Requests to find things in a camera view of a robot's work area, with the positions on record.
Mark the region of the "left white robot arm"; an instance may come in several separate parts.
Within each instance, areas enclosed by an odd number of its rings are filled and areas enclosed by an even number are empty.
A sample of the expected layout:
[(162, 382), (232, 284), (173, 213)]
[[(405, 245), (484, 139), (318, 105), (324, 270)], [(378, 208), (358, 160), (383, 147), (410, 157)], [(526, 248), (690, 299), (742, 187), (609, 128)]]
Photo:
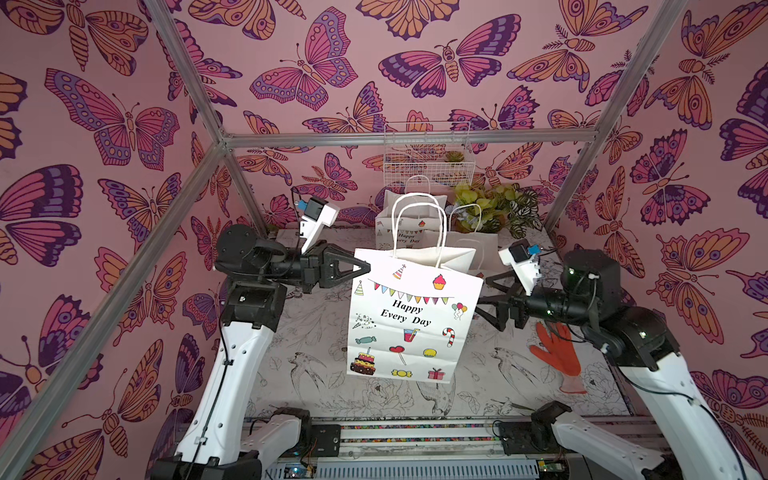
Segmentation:
[(153, 479), (259, 479), (297, 448), (309, 450), (312, 421), (301, 409), (276, 411), (242, 449), (247, 394), (272, 343), (287, 291), (309, 294), (370, 272), (369, 263), (327, 241), (307, 250), (264, 239), (242, 224), (216, 243), (215, 268), (229, 281), (219, 316), (219, 352), (199, 407), (175, 452), (156, 461)]

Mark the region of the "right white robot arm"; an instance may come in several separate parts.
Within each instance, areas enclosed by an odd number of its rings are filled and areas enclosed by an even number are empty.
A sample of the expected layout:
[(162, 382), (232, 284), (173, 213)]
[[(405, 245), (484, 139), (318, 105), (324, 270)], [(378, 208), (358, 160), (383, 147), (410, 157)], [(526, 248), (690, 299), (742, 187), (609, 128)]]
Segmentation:
[(577, 327), (639, 394), (670, 447), (651, 450), (625, 440), (551, 401), (533, 411), (526, 427), (498, 425), (506, 454), (528, 446), (571, 451), (621, 479), (758, 479), (735, 431), (706, 401), (711, 388), (695, 380), (665, 321), (655, 311), (624, 303), (618, 263), (599, 250), (575, 250), (563, 259), (560, 288), (539, 285), (540, 260), (521, 240), (498, 253), (514, 282), (486, 279), (497, 290), (480, 298), (479, 312), (502, 331), (532, 317)]

